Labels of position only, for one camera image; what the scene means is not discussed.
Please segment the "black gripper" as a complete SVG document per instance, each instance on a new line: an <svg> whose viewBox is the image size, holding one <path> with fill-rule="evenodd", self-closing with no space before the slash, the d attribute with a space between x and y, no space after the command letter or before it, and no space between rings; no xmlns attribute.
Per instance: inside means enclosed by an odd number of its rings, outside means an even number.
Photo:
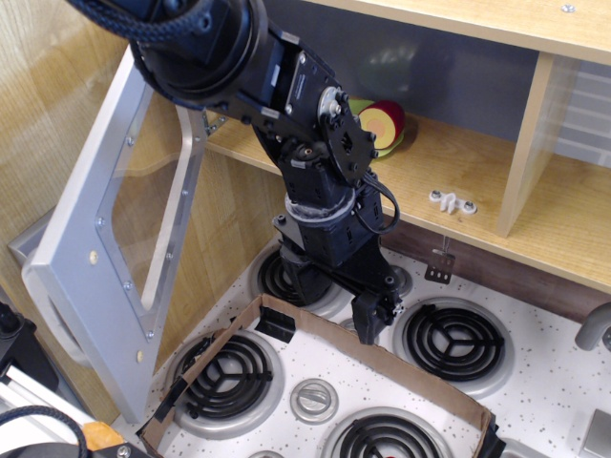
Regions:
<svg viewBox="0 0 611 458"><path fill-rule="evenodd" d="M404 311L398 279L381 252L380 236L367 231L357 219L303 226L291 215L280 214L273 224L281 234L286 301L312 305L337 284L352 296L352 319L361 344L374 344Z"/></svg>

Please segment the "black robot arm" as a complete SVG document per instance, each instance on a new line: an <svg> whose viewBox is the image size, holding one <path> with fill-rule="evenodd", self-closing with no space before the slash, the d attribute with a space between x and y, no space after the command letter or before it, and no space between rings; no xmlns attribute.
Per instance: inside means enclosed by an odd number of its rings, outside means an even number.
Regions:
<svg viewBox="0 0 611 458"><path fill-rule="evenodd" d="M286 189L280 259L304 303L337 284L372 344L400 308L399 280L380 250L392 229L391 191L370 164L374 136L349 107L334 71L276 27L260 1L77 1L74 7L129 42L159 94L250 126Z"/></svg>

